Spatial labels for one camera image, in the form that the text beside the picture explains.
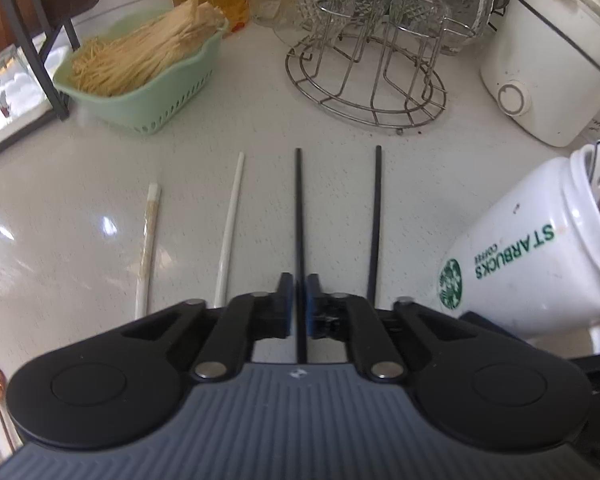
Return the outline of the white Starbucks mug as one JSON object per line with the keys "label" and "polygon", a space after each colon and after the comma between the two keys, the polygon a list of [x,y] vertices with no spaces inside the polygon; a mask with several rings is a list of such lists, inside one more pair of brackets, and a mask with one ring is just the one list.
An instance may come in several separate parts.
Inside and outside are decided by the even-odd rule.
{"label": "white Starbucks mug", "polygon": [[586,330],[600,354],[600,197],[585,145],[532,170],[441,261],[436,300],[523,340]]}

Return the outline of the bundle of dried noodles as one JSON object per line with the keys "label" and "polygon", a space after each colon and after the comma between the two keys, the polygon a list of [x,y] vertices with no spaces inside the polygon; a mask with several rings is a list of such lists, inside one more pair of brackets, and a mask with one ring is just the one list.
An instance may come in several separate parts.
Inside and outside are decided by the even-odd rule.
{"label": "bundle of dried noodles", "polygon": [[105,98],[130,93],[195,54],[224,23],[217,6],[186,0],[118,39],[88,40],[71,61],[71,83]]}

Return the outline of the black chopstick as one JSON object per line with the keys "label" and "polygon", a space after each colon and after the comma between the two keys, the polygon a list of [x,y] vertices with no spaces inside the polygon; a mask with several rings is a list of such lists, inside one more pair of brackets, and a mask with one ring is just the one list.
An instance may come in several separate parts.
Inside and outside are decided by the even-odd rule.
{"label": "black chopstick", "polygon": [[294,253],[296,254],[296,323],[297,360],[308,360],[306,344],[306,289],[304,288],[304,225],[303,225],[303,181],[302,149],[294,151]]}
{"label": "black chopstick", "polygon": [[375,148],[375,173],[374,173],[374,206],[372,241],[370,242],[370,268],[368,269],[366,298],[372,306],[376,301],[377,275],[379,262],[380,242],[380,214],[381,214],[381,185],[382,185],[382,147]]}

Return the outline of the white electric cooker pot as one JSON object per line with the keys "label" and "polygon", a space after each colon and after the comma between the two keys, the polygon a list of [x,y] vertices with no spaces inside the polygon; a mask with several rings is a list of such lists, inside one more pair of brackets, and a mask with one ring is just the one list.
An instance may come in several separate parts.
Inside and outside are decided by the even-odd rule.
{"label": "white electric cooker pot", "polygon": [[570,144],[600,112],[600,0],[510,0],[480,76],[518,126]]}

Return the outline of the white chopstick with beige pattern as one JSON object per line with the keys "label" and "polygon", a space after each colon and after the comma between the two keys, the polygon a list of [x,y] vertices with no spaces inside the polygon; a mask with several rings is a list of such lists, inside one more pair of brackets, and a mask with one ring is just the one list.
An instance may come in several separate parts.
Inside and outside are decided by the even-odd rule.
{"label": "white chopstick with beige pattern", "polygon": [[145,316],[148,309],[148,290],[152,258],[154,258],[154,241],[159,204],[160,186],[158,183],[151,183],[147,193],[144,214],[142,251],[140,252],[140,268],[138,269],[135,289],[134,318],[136,320],[139,320]]}

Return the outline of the black metal dish rack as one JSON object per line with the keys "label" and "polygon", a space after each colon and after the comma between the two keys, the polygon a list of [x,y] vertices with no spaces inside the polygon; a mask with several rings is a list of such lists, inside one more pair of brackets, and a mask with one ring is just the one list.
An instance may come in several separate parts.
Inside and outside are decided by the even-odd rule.
{"label": "black metal dish rack", "polygon": [[54,120],[63,122],[70,114],[70,98],[55,88],[52,77],[46,70],[45,62],[61,32],[67,34],[70,46],[76,50],[80,46],[76,31],[71,23],[71,18],[58,25],[50,24],[42,0],[32,0],[32,4],[45,36],[39,47],[34,44],[34,36],[28,31],[17,0],[0,0],[7,23],[15,36],[16,50],[22,51],[28,63],[27,68],[44,94],[41,102],[30,107],[23,114],[16,117],[9,115],[6,118],[6,125],[0,128],[0,155],[30,134],[35,133],[36,130],[47,126]]}

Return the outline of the green plastic basket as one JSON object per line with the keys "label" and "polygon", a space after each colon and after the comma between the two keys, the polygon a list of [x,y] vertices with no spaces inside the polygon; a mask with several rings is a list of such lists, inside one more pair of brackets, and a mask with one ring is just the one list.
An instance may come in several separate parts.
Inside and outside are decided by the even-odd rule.
{"label": "green plastic basket", "polygon": [[149,136],[161,129],[208,84],[227,29],[228,25],[223,24],[196,53],[175,63],[143,87],[122,96],[94,96],[76,88],[72,81],[70,56],[54,73],[53,84],[56,90],[70,96],[104,122]]}

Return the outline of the plain white chopstick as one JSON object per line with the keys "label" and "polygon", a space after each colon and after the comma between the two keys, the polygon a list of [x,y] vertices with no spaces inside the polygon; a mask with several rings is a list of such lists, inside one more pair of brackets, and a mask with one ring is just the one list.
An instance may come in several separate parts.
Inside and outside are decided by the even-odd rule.
{"label": "plain white chopstick", "polygon": [[242,170],[244,170],[245,153],[238,154],[232,190],[230,191],[230,201],[228,202],[227,215],[223,231],[221,244],[218,275],[216,276],[214,298],[212,307],[215,309],[222,308],[225,304],[228,270],[230,270],[230,252],[232,251],[233,236],[236,221],[236,212],[238,198],[240,193],[240,185],[242,184]]}

